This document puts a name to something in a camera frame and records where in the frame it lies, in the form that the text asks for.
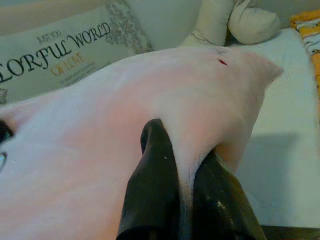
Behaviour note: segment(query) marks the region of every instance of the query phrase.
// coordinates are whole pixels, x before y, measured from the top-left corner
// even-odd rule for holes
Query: floral pattern
[[[105,37],[108,43],[124,45],[133,49],[135,54],[153,50],[147,35],[138,19],[132,15],[130,6],[125,0],[108,2],[105,8],[109,13],[110,33]]]

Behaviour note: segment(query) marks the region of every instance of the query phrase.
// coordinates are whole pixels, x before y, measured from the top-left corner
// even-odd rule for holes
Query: white pillow
[[[280,30],[278,15],[255,5],[255,1],[252,0],[239,0],[232,10],[228,27],[242,44],[267,41]]]
[[[67,87],[106,65],[152,50],[124,0],[3,7],[0,30],[0,104]]]
[[[225,45],[233,0],[203,0],[193,33],[217,46]]]

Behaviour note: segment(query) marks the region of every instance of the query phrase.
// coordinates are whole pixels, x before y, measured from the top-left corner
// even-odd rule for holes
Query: pillowcase
[[[265,89],[281,72],[237,49],[179,47],[0,108],[15,133],[1,145],[1,240],[116,239],[141,132],[156,118],[172,143],[181,205],[190,206],[196,171],[213,148],[237,169]]]
[[[258,7],[252,0],[239,0],[232,10],[228,27],[242,44],[257,44],[273,38],[280,30],[278,15]]]
[[[203,42],[223,46],[234,0],[203,0],[193,31]]]
[[[72,85],[111,63],[152,50],[125,0],[3,7],[0,29],[0,89],[5,93],[0,103]]]

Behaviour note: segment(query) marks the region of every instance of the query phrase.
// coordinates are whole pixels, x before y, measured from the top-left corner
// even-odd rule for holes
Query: beige cushion
[[[223,46],[234,0],[203,0],[193,33],[196,38]]]
[[[275,36],[280,19],[272,13],[255,7],[255,1],[239,0],[232,10],[228,27],[242,44],[257,44]]]

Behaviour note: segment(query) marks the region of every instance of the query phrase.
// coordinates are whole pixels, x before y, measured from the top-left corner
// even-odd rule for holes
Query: mattress
[[[237,173],[262,225],[320,228],[318,98],[314,70],[299,33],[232,47],[284,68],[265,101]]]

